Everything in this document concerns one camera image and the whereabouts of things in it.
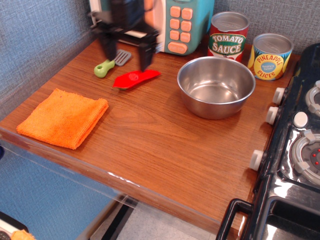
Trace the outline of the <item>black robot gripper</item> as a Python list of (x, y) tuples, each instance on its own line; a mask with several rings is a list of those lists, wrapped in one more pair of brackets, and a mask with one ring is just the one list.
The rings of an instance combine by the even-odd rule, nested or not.
[(147, 23), (143, 0), (108, 0), (108, 10), (94, 8), (94, 32), (108, 60), (117, 55), (119, 40), (138, 46), (140, 70), (144, 72), (152, 63), (159, 32)]

